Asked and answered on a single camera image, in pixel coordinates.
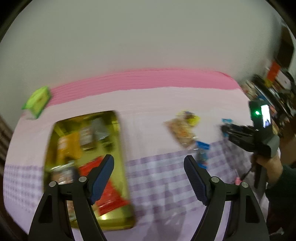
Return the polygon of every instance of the yellow tray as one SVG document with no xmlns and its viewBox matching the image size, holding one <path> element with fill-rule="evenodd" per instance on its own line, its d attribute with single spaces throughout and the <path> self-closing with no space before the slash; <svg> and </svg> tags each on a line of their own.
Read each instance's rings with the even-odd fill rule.
<svg viewBox="0 0 296 241">
<path fill-rule="evenodd" d="M 125 177 L 124 164 L 121 154 L 121 144 L 120 144 L 120 125 L 118 118 L 114 111 L 104 111 L 99 113 L 93 113 L 88 115 L 80 116 L 88 117 L 93 119 L 96 117 L 102 117 L 110 133 L 110 140 L 113 143 L 111 150 L 107 151 L 106 148 L 102 146 L 100 142 L 97 142 L 97 147 L 92 150 L 82 151 L 81 158 L 75 160 L 76 167 L 82 166 L 98 156 L 104 156 L 105 154 L 111 154 L 114 157 L 114 170 L 111 175 L 111 181 L 119 192 L 119 194 L 126 200 L 130 200 L 128 186 Z M 80 123 L 77 122 L 80 118 L 73 117 L 66 120 L 61 120 L 56 123 L 58 126 L 62 126 L 67 132 L 79 131 Z M 55 130 L 53 130 L 52 136 L 48 143 L 48 150 L 45 160 L 45 175 L 44 184 L 48 185 L 50 182 L 50 169 L 57 166 L 56 156 L 57 156 L 57 142 L 59 135 Z M 110 211 L 102 216 L 99 216 L 98 212 L 94 212 L 100 227 L 103 230 L 117 230 L 117 229 L 128 229 L 132 228 L 135 224 L 135 215 L 132 205 L 125 205 L 119 207 L 113 211 Z M 71 226 L 78 228 L 77 221 L 71 221 Z"/>
</svg>

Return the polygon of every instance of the illuminated screen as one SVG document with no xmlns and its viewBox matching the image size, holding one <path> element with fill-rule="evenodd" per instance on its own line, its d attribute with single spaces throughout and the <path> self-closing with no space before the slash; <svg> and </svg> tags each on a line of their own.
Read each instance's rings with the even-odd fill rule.
<svg viewBox="0 0 296 241">
<path fill-rule="evenodd" d="M 267 127 L 271 124 L 270 114 L 269 114 L 269 106 L 267 104 L 261 106 L 263 127 Z"/>
</svg>

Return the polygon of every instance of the human hand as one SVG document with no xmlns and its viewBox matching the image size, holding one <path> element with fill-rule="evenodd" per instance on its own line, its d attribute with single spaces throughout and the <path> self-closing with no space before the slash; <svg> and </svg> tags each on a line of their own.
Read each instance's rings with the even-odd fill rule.
<svg viewBox="0 0 296 241">
<path fill-rule="evenodd" d="M 283 166 L 281 164 L 278 153 L 270 159 L 257 154 L 253 154 L 251 157 L 251 162 L 252 164 L 256 162 L 266 168 L 268 182 L 271 184 L 276 183 L 283 172 Z"/>
</svg>

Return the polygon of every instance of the striped curtain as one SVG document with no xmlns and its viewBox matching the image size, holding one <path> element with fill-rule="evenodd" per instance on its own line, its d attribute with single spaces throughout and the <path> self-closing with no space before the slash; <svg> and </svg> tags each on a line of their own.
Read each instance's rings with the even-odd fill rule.
<svg viewBox="0 0 296 241">
<path fill-rule="evenodd" d="M 0 164 L 4 165 L 12 131 L 0 116 Z"/>
</svg>

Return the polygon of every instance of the blue gripper pad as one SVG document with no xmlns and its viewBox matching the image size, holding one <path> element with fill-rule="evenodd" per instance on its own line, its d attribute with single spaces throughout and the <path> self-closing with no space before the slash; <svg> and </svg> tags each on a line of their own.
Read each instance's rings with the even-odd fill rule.
<svg viewBox="0 0 296 241">
<path fill-rule="evenodd" d="M 184 159 L 184 170 L 197 199 L 207 206 L 212 196 L 211 176 L 206 169 L 197 165 L 191 155 L 186 156 Z"/>
<path fill-rule="evenodd" d="M 114 169 L 114 158 L 107 154 L 98 167 L 94 167 L 87 175 L 89 179 L 88 189 L 91 193 L 89 201 L 91 205 L 99 200 Z"/>
</svg>

